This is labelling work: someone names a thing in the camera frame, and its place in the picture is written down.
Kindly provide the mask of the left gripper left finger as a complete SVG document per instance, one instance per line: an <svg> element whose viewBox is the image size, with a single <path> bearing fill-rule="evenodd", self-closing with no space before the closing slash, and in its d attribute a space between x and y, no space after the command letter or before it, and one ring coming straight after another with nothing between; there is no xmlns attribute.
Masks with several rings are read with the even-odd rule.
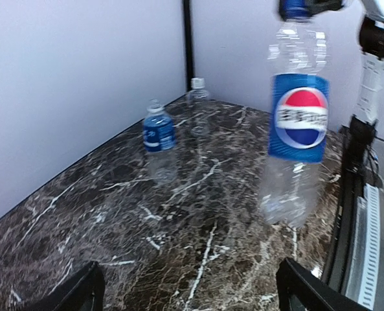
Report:
<svg viewBox="0 0 384 311"><path fill-rule="evenodd" d="M21 310L103 310L105 278L98 262L91 261L52 293Z"/></svg>

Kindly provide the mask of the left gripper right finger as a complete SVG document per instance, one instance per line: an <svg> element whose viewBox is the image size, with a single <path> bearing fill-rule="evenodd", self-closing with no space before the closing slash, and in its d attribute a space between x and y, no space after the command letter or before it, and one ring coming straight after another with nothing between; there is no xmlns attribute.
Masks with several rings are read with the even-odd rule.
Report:
<svg viewBox="0 0 384 311"><path fill-rule="evenodd" d="M285 258L276 273L280 310L366 310L316 278L292 258Z"/></svg>

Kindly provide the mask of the Pocari Sweat bottle blue label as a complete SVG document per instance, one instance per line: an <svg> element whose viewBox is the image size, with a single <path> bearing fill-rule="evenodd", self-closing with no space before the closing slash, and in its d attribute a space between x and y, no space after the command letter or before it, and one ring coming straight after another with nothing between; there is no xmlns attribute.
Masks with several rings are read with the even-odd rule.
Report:
<svg viewBox="0 0 384 311"><path fill-rule="evenodd" d="M157 184L173 181L177 174L176 135L174 121L158 100L151 100L143 121L143 144L148 170Z"/></svg>

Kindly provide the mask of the Pepsi bottle blue label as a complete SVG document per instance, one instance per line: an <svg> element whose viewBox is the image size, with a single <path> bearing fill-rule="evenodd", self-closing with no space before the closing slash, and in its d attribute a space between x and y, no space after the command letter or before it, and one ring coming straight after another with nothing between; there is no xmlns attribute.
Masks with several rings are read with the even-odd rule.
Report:
<svg viewBox="0 0 384 311"><path fill-rule="evenodd" d="M269 224L302 227L319 197L326 148L329 81L327 37L310 17L284 21L269 46L272 68L267 158L260 210Z"/></svg>

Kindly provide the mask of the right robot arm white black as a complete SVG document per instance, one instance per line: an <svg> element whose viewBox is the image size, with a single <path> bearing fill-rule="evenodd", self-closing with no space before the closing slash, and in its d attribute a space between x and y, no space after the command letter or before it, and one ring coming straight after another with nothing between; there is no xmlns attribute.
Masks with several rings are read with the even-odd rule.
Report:
<svg viewBox="0 0 384 311"><path fill-rule="evenodd" d="M350 170L363 164L372 146L378 121L378 94L384 73L384 1L363 1L365 15L359 29L363 72L359 96L350 120L350 140L344 151L344 166Z"/></svg>

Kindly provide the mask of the small clear bottle white cap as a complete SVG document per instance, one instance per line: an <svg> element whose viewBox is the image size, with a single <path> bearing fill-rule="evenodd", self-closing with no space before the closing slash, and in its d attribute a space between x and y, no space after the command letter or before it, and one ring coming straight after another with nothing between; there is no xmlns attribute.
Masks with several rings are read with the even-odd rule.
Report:
<svg viewBox="0 0 384 311"><path fill-rule="evenodd" d="M209 132L209 122L205 111L210 94L205 88L204 78L192 78L191 90L188 92L187 104L190 109L190 133L194 137L204 137Z"/></svg>

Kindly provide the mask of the black table front rail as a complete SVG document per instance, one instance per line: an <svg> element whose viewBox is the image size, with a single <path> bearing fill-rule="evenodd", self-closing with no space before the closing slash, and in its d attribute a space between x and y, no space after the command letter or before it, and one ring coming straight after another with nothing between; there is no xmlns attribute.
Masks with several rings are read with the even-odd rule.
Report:
<svg viewBox="0 0 384 311"><path fill-rule="evenodd" d="M343 138L341 177L336 182L339 186L337 206L321 281L336 292L345 294L355 244L357 199L364 196L366 182L374 182L378 171L374 168L372 156L366 152L363 160L352 166L348 155L350 129L342 126L339 133Z"/></svg>

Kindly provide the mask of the black right corner post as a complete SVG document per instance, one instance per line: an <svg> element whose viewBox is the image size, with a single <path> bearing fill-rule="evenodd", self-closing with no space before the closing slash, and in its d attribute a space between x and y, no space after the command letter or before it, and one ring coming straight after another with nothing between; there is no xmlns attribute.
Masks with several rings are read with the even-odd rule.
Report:
<svg viewBox="0 0 384 311"><path fill-rule="evenodd" d="M186 90L190 91L192 89L192 79L195 77L191 0L182 0L181 2L183 9L183 31L185 41L184 52Z"/></svg>

